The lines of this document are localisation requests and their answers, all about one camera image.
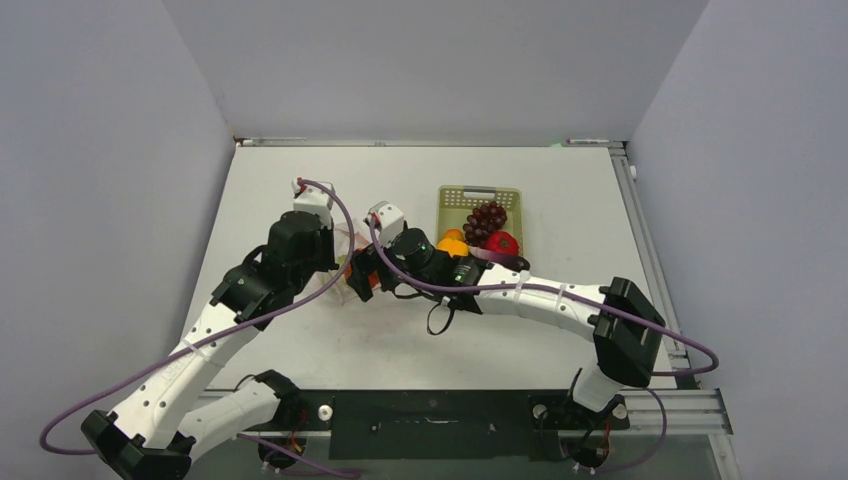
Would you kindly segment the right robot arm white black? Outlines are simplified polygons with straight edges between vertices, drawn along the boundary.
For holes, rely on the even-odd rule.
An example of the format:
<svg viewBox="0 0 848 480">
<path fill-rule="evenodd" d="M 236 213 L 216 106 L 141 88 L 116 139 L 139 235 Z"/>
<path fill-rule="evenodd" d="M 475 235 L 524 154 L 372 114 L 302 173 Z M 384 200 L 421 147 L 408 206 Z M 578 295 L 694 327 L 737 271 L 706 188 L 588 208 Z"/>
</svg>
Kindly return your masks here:
<svg viewBox="0 0 848 480">
<path fill-rule="evenodd" d="M 564 330 L 591 343 L 565 401 L 579 428 L 599 421 L 624 388 L 645 388 L 654 375 L 666 323 L 637 285 L 615 277 L 606 285 L 557 283 L 472 254 L 436 248 L 410 228 L 388 245 L 354 252 L 347 284 L 364 302 L 373 288 L 393 292 L 405 284 L 448 308 L 477 315 L 515 316 Z"/>
</svg>

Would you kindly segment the orange pumpkin toy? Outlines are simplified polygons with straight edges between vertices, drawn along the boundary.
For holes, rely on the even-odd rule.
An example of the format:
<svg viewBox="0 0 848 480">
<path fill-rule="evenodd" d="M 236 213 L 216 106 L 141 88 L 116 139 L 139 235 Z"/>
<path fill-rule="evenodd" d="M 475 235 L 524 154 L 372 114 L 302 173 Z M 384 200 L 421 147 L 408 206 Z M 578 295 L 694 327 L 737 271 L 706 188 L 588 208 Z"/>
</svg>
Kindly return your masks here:
<svg viewBox="0 0 848 480">
<path fill-rule="evenodd" d="M 382 264 L 373 249 L 357 249 L 345 270 L 348 287 L 358 295 L 370 293 L 379 283 L 378 268 Z"/>
</svg>

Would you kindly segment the yellow bell pepper toy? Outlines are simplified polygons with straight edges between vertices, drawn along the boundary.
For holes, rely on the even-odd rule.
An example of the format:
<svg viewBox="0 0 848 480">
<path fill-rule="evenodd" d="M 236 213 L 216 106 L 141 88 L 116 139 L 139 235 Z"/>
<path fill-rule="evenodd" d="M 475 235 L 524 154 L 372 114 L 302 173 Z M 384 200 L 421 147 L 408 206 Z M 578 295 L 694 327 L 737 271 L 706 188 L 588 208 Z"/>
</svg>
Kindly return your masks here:
<svg viewBox="0 0 848 480">
<path fill-rule="evenodd" d="M 451 257 L 466 257 L 470 254 L 469 246 L 460 239 L 445 237 L 436 245 L 436 249 L 449 254 Z"/>
</svg>

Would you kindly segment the beige plastic basket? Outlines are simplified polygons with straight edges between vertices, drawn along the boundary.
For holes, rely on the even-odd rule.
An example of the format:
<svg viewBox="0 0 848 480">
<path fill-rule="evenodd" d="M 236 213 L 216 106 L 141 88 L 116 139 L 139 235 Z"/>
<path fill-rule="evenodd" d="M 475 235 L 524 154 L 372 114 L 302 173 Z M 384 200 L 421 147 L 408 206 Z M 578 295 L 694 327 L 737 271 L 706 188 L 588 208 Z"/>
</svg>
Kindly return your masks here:
<svg viewBox="0 0 848 480">
<path fill-rule="evenodd" d="M 518 243 L 519 253 L 524 253 L 524 231 L 522 221 L 522 196 L 515 188 L 443 185 L 438 193 L 436 237 L 440 240 L 445 232 L 460 229 L 472 209 L 491 202 L 505 211 L 505 223 L 501 229 L 509 233 Z"/>
</svg>

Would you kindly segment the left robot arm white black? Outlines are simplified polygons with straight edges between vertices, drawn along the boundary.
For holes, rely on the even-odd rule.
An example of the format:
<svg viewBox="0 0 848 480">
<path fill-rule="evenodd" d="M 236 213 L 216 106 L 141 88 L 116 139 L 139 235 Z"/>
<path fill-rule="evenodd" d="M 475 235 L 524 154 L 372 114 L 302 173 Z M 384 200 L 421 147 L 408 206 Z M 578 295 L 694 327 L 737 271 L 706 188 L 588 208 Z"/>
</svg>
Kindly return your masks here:
<svg viewBox="0 0 848 480">
<path fill-rule="evenodd" d="M 230 269 L 175 350 L 111 411 L 95 410 L 81 430 L 97 455 L 123 479 L 182 479 L 192 464 L 238 433 L 296 421 L 300 391 L 266 370 L 240 390 L 201 408 L 194 403 L 228 361 L 267 327 L 252 319 L 292 305 L 317 272 L 336 269 L 328 212 L 284 213 L 255 248 Z"/>
</svg>

